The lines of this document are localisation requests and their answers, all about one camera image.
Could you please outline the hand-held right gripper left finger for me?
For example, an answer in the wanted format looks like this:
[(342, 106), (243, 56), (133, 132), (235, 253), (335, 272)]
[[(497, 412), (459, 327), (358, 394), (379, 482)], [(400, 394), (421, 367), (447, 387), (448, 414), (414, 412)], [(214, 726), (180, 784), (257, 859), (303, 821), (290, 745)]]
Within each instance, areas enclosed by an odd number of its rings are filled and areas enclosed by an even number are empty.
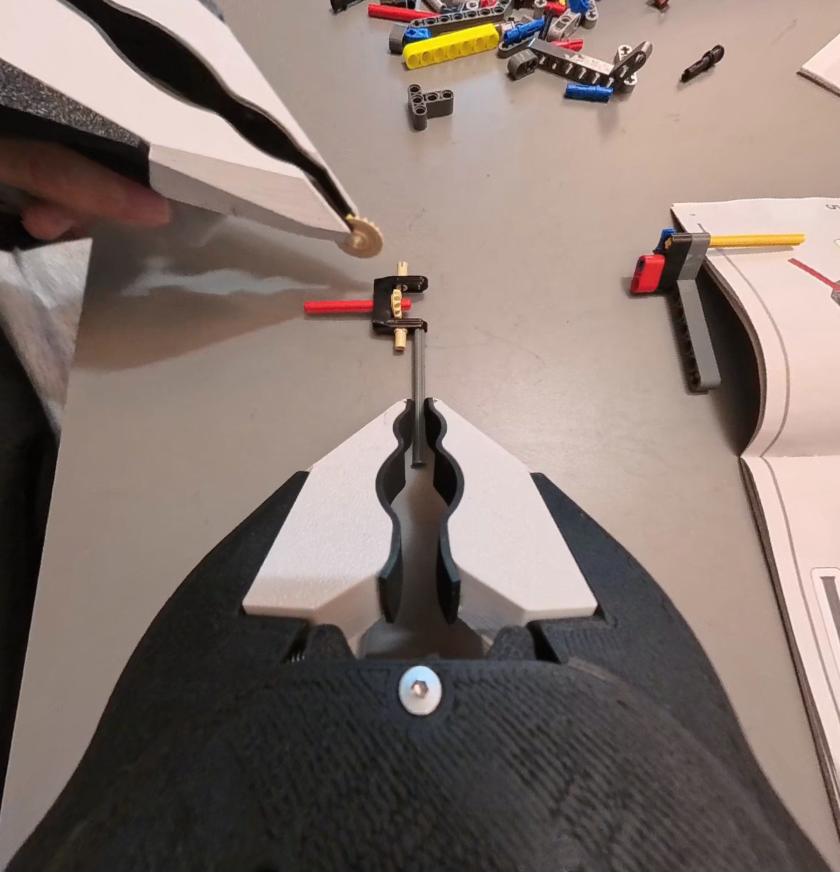
[(394, 403), (301, 476), (298, 495), (253, 579), (248, 615), (338, 627), (362, 655), (369, 630), (392, 622), (403, 584), (400, 521), (415, 403)]

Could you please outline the dark grey lego axle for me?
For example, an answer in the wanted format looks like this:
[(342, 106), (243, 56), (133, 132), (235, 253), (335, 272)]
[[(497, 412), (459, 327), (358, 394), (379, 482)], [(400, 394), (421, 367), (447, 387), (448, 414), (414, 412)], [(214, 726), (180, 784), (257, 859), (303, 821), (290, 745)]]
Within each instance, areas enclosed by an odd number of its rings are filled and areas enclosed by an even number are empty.
[(414, 433), (412, 439), (413, 468), (426, 464), (426, 430), (425, 430), (425, 340), (426, 329), (419, 326), (412, 333), (412, 402), (414, 404)]

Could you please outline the pile of lego pieces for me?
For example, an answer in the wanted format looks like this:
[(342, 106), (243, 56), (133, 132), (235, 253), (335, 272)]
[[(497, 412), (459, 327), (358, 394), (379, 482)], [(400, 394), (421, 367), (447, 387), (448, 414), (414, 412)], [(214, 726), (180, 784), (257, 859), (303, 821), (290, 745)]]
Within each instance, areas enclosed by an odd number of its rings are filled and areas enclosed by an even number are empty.
[(612, 61), (584, 51), (582, 29), (598, 22), (598, 3), (367, 2), (369, 18), (393, 24), (389, 53), (416, 71), (493, 51), (510, 81), (545, 71), (566, 81), (564, 99), (608, 103), (632, 93), (650, 59), (649, 41), (618, 46)]

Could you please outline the grey beam lego assembly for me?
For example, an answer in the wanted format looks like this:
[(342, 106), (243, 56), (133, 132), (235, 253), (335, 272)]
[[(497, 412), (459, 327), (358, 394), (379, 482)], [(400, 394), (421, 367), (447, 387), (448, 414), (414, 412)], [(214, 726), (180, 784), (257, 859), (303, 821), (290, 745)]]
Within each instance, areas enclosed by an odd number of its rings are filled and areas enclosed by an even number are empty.
[(804, 233), (709, 234), (668, 228), (654, 251), (641, 256), (632, 274), (633, 297), (665, 296), (672, 317), (687, 389), (707, 394), (721, 383), (719, 365), (697, 286), (709, 252), (715, 249), (791, 248), (805, 242)]

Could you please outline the person's left hand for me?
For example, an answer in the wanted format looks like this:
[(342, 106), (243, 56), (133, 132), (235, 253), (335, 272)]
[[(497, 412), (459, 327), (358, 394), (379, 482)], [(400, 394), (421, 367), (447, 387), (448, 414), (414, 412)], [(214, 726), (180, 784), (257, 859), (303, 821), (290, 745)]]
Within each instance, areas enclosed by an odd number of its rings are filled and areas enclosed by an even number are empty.
[(81, 234), (98, 220), (162, 227), (172, 219), (157, 193), (46, 141), (0, 137), (0, 184), (30, 197), (20, 223), (43, 241)]

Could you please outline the dark grey angled lego beam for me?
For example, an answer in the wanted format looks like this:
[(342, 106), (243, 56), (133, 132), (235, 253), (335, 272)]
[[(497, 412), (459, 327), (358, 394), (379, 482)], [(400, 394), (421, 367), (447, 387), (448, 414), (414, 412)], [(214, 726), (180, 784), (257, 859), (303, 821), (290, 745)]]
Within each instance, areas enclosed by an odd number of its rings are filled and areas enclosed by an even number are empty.
[(412, 83), (407, 88), (407, 115), (415, 132), (428, 128), (430, 120), (453, 114), (455, 95), (450, 89), (425, 92), (421, 85)]

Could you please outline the black lego pin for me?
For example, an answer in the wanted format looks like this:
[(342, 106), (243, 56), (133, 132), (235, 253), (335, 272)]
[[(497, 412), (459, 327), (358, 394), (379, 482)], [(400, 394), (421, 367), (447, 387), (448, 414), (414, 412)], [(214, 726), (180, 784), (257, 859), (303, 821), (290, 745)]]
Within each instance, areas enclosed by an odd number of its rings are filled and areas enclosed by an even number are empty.
[(688, 66), (680, 76), (680, 83), (687, 84), (706, 71), (713, 69), (724, 57), (724, 46), (715, 45), (705, 51), (702, 56)]

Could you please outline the tan lego gear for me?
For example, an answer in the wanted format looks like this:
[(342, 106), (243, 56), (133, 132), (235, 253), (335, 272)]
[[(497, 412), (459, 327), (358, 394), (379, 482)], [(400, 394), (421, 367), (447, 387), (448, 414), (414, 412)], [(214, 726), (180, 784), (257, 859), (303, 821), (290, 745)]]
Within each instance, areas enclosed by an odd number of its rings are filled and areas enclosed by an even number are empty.
[(346, 216), (349, 225), (349, 237), (339, 248), (349, 256), (367, 259), (378, 256), (383, 248), (383, 236), (380, 228), (370, 220), (349, 214)]

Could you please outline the black lego frame assembly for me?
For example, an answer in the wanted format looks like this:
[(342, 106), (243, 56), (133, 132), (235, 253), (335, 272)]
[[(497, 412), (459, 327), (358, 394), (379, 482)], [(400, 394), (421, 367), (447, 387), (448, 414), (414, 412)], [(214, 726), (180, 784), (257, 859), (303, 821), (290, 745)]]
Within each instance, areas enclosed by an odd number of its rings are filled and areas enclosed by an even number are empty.
[(426, 321), (410, 314), (414, 296), (424, 294), (428, 288), (426, 276), (410, 274), (407, 263), (400, 262), (393, 276), (374, 280), (370, 299), (307, 301), (303, 311), (311, 317), (365, 316), (373, 333), (391, 337), (393, 351), (403, 353), (410, 334), (428, 330)]

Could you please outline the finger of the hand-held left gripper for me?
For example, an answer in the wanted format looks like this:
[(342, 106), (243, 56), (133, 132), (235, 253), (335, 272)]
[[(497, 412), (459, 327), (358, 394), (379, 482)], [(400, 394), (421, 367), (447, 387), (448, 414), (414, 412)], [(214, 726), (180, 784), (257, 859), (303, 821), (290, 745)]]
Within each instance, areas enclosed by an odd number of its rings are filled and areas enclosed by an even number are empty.
[(220, 118), (139, 72), (95, 23), (93, 3), (0, 2), (0, 58), (142, 139), (145, 188), (165, 201), (348, 239), (346, 220), (295, 169), (256, 153)]
[(340, 218), (359, 217), (215, 2), (94, 2), (93, 20), (153, 84), (214, 114), (281, 168), (295, 169)]

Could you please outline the open instruction booklet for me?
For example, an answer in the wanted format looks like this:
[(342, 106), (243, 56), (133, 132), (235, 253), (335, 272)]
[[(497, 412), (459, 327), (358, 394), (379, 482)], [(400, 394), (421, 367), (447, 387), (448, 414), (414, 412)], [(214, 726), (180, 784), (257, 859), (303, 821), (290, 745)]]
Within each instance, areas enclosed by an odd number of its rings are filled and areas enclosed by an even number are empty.
[(741, 466), (840, 835), (840, 198), (681, 202), (687, 232), (781, 234), (706, 266), (751, 337), (761, 408)]

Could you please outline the white closed booklet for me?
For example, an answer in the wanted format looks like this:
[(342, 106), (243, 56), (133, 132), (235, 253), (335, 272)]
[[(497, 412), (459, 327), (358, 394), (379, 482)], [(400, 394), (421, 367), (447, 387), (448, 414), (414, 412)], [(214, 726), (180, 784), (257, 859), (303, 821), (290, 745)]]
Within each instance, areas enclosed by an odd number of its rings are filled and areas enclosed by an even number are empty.
[(807, 60), (798, 74), (840, 97), (840, 34)]

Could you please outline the grey fuzzy cloth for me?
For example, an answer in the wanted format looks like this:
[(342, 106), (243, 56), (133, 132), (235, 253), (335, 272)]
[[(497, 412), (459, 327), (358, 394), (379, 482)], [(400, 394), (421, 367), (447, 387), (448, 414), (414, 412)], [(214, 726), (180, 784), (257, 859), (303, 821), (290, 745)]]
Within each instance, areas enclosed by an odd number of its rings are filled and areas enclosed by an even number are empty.
[(0, 218), (0, 327), (60, 435), (92, 240), (43, 243), (21, 230)]

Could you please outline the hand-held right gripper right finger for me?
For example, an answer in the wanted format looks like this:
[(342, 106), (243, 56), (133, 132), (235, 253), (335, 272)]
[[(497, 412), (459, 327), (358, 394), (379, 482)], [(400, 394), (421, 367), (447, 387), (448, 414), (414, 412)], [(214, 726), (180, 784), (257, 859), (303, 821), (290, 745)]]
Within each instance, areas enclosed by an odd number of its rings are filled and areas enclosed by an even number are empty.
[(443, 401), (425, 402), (439, 523), (436, 594), (492, 642), (502, 628), (591, 616), (598, 602), (529, 468)]

